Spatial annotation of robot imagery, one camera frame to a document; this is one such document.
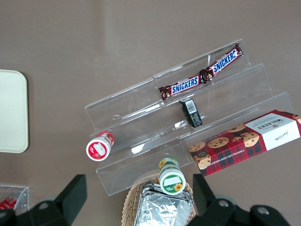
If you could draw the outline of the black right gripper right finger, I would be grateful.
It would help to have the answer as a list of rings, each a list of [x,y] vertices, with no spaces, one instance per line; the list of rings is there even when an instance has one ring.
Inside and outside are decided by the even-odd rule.
[[[193,198],[198,210],[190,226],[248,226],[249,213],[231,201],[216,198],[201,174],[193,175]]]

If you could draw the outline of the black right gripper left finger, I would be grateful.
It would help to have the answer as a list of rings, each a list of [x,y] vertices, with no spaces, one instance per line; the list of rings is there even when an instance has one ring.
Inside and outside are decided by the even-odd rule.
[[[17,216],[15,226],[71,226],[87,200],[86,175],[76,175],[53,200]]]

